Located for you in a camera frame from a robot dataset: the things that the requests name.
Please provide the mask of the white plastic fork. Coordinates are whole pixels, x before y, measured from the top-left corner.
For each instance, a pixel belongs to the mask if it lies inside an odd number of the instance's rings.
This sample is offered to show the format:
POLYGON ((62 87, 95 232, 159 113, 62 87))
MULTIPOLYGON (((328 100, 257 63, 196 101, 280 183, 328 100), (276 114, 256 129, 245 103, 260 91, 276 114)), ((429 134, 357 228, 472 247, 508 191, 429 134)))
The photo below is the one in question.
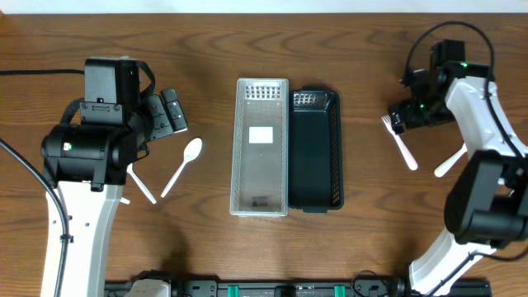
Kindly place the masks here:
POLYGON ((456 153, 447 158, 434 170, 435 177, 443 177, 466 152, 466 143, 463 143, 461 148, 456 153))
POLYGON ((400 153, 403 156, 403 159, 405 163, 407 164, 408 168, 411 171, 415 171, 418 169, 417 161, 409 151, 408 147, 405 145, 405 143, 402 141, 401 137, 396 134, 392 128, 391 125, 391 119, 389 115, 383 115, 381 117, 381 120, 383 121, 385 128, 387 131, 393 136, 395 143, 398 146, 398 149, 400 150, 400 153))

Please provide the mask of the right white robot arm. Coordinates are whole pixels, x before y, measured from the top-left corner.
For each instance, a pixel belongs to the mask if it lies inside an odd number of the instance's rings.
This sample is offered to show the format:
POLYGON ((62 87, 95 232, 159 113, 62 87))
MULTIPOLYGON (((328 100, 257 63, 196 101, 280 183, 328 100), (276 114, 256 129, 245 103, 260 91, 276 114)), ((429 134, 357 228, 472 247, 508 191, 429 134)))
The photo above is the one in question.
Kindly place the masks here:
POLYGON ((403 75, 411 97, 389 107, 390 132, 456 122, 469 161, 448 194, 443 228, 408 267, 405 296, 447 296, 478 260, 527 238, 527 147, 497 98, 485 64, 465 59, 464 42, 431 47, 430 68, 403 75))

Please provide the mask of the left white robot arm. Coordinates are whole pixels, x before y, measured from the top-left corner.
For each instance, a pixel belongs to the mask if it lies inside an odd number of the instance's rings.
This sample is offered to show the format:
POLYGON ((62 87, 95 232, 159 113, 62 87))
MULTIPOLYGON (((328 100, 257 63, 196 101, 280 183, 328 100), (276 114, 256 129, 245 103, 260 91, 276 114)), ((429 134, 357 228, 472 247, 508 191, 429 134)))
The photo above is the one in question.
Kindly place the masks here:
POLYGON ((176 91, 155 93, 137 59, 91 57, 84 91, 41 145, 51 187, 43 296, 102 296, 111 228, 128 169, 148 144, 186 130, 176 91))

